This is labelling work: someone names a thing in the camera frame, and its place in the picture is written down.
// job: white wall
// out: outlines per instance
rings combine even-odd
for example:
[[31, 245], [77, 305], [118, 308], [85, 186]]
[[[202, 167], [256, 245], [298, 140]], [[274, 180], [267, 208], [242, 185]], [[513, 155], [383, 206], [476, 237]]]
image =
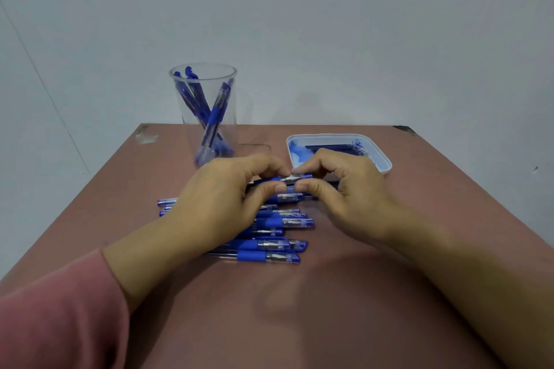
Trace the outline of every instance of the white wall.
[[0, 4], [0, 278], [90, 179]]
[[410, 125], [554, 243], [554, 0], [3, 1], [92, 173], [218, 61], [240, 122]]

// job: plastic container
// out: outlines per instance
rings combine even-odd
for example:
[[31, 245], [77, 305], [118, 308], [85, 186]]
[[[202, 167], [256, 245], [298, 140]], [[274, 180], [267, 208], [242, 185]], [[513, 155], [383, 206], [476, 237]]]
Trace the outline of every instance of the plastic container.
[[287, 149], [293, 167], [304, 163], [295, 153], [295, 147], [310, 145], [356, 145], [364, 149], [368, 157], [375, 163], [377, 169], [386, 174], [392, 169], [392, 162], [369, 138], [361, 134], [295, 134], [287, 138]]
[[[190, 78], [190, 73], [187, 77], [188, 67], [198, 79]], [[215, 157], [234, 156], [237, 148], [237, 69], [217, 63], [187, 63], [173, 67], [170, 76], [176, 89], [177, 102], [195, 165], [200, 167]], [[208, 149], [209, 140], [205, 140], [204, 147], [202, 146], [204, 129], [209, 123], [211, 110], [224, 83], [229, 84], [231, 90], [223, 108], [223, 118], [217, 124], [212, 147]]]

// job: ballpoint pen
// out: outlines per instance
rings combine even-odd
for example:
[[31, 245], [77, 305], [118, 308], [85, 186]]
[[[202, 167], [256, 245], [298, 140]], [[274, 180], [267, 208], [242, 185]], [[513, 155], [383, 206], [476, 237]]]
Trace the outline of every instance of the ballpoint pen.
[[[190, 66], [186, 66], [184, 68], [184, 74], [187, 79], [199, 80], [198, 75], [192, 71], [192, 67]], [[194, 94], [194, 97], [197, 99], [202, 109], [207, 113], [207, 115], [210, 115], [209, 105], [204, 96], [204, 91], [202, 90], [200, 82], [189, 82], [188, 85], [190, 86], [190, 90]]]
[[158, 200], [158, 206], [172, 206], [177, 202], [177, 198], [165, 198]]
[[292, 210], [260, 210], [256, 213], [256, 218], [259, 217], [304, 217], [307, 216], [301, 213], [299, 209]]
[[237, 238], [258, 238], [258, 237], [268, 237], [268, 236], [282, 236], [283, 234], [282, 229], [276, 229], [276, 228], [253, 228], [250, 226], [249, 228], [245, 229], [244, 231], [240, 232], [239, 235], [237, 235]]
[[280, 218], [270, 217], [268, 219], [256, 219], [252, 229], [269, 229], [269, 228], [308, 228], [314, 225], [313, 219], [295, 219], [295, 218]]
[[290, 245], [290, 251], [301, 253], [306, 251], [306, 248], [308, 247], [308, 241], [307, 240], [290, 240], [285, 237], [258, 237], [257, 240], [286, 240]]
[[304, 198], [302, 193], [285, 193], [285, 194], [276, 194], [271, 196], [265, 202], [266, 204], [275, 204], [275, 203], [296, 203], [301, 201]]
[[297, 174], [297, 175], [289, 175], [288, 177], [272, 177], [272, 178], [261, 178], [259, 180], [254, 180], [252, 182], [249, 182], [249, 185], [257, 185], [261, 184], [262, 182], [268, 182], [268, 181], [282, 181], [287, 185], [293, 185], [298, 180], [303, 180], [305, 178], [313, 178], [311, 174]]
[[[181, 72], [173, 72], [173, 75], [180, 78]], [[201, 105], [198, 103], [198, 100], [195, 99], [192, 93], [190, 93], [190, 90], [186, 83], [181, 82], [179, 80], [175, 80], [175, 88], [177, 89], [177, 92], [181, 95], [181, 98], [183, 98], [185, 105], [189, 108], [192, 114], [198, 119], [198, 122], [200, 123], [202, 128], [204, 128], [204, 131], [205, 131], [206, 124], [210, 116], [209, 108], [206, 110], [205, 108], [201, 107]], [[232, 149], [228, 146], [228, 144], [223, 139], [223, 136], [219, 134], [219, 132], [217, 133], [217, 138], [220, 142], [216, 142], [217, 143], [215, 147], [216, 152], [219, 152], [219, 151], [232, 152]]]
[[307, 240], [289, 240], [290, 250], [294, 252], [304, 252], [308, 247]]
[[237, 261], [259, 261], [262, 263], [300, 263], [300, 257], [295, 253], [282, 253], [272, 251], [226, 251], [207, 252], [204, 255], [215, 255], [219, 258], [233, 259]]
[[[213, 104], [212, 112], [209, 116], [208, 123], [204, 129], [204, 136], [198, 154], [194, 158], [198, 166], [202, 166], [210, 161], [210, 155], [212, 154], [213, 141], [218, 134], [219, 124], [223, 121], [227, 105], [229, 104], [229, 97], [231, 96], [231, 86], [233, 85], [233, 79], [229, 79], [228, 83], [223, 82], [219, 90], [219, 94], [216, 98], [216, 102]], [[233, 155], [233, 151], [229, 148], [229, 156]]]
[[[158, 200], [158, 206], [163, 206], [164, 210], [169, 210], [177, 202], [177, 198], [165, 198], [163, 200]], [[275, 210], [277, 205], [262, 205], [260, 210]]]
[[250, 251], [288, 251], [292, 249], [289, 241], [286, 238], [257, 238], [255, 240], [230, 240], [226, 244], [217, 247], [220, 249], [237, 249]]

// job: table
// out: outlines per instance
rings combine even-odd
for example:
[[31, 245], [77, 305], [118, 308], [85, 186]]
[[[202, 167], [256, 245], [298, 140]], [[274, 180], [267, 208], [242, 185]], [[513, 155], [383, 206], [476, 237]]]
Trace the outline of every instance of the table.
[[[0, 295], [157, 219], [194, 173], [183, 125], [142, 125], [0, 283]], [[239, 126], [289, 163], [291, 134], [360, 133], [391, 159], [388, 187], [521, 271], [553, 250], [420, 136], [386, 126]], [[417, 270], [336, 230], [317, 202], [298, 266], [199, 257], [131, 320], [129, 368], [494, 368], [502, 364]]]

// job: right hand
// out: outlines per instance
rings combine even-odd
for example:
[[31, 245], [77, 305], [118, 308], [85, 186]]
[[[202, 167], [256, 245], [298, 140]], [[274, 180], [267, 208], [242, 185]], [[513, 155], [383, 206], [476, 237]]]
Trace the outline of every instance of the right hand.
[[[319, 198], [335, 226], [356, 240], [386, 242], [399, 220], [412, 213], [387, 191], [384, 177], [368, 157], [319, 149], [293, 170], [294, 174], [303, 172], [315, 178], [297, 181], [295, 191]], [[328, 172], [340, 179], [338, 190], [321, 179]]]

